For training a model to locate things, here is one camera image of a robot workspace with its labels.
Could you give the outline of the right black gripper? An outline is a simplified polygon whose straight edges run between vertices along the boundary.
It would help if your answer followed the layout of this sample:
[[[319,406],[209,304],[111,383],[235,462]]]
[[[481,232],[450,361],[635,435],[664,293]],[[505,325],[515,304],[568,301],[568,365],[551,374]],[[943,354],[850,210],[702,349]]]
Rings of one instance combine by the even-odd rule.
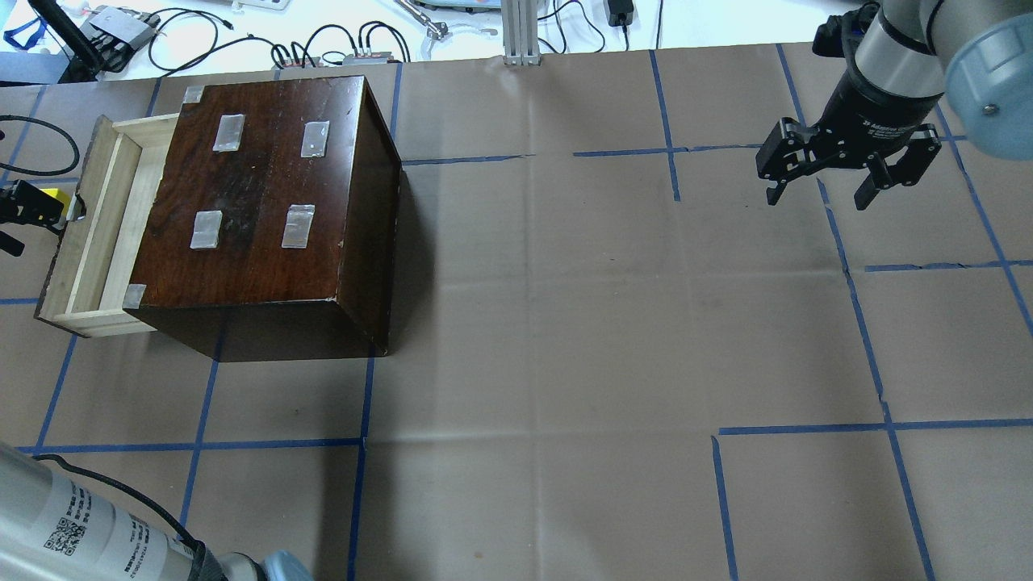
[[[868,170],[855,191],[859,211],[885,189],[918,183],[942,148],[926,122],[938,100],[937,94],[896,95],[859,71],[845,71],[814,125],[784,117],[759,149],[755,163],[768,180],[768,206],[777,205],[791,181],[822,169]]]

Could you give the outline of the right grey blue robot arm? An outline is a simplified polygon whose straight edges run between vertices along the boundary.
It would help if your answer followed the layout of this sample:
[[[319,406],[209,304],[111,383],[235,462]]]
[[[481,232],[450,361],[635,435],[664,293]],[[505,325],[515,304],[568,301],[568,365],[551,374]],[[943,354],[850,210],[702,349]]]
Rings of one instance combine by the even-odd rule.
[[[766,202],[823,169],[867,170],[857,210],[918,183],[941,149],[927,116],[942,97],[979,150],[1029,161],[1031,41],[1029,1],[868,1],[829,16],[812,51],[845,71],[815,124],[784,117],[760,147]]]

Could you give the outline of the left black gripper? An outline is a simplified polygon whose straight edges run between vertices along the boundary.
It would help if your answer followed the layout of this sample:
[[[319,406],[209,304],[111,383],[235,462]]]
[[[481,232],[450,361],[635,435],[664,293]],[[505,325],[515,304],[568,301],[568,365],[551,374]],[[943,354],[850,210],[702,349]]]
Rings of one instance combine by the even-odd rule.
[[[18,180],[2,188],[1,224],[33,225],[61,235],[65,212],[61,203],[42,194],[40,188]]]

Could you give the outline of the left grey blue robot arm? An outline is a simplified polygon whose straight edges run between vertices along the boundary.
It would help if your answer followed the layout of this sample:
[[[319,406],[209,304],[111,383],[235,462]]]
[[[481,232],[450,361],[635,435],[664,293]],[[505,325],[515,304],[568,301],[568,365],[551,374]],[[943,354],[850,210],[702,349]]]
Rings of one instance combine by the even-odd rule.
[[[21,405],[38,362],[2,356],[2,577],[4,580],[311,580],[293,554],[218,554],[136,489],[55,453],[29,454]]]

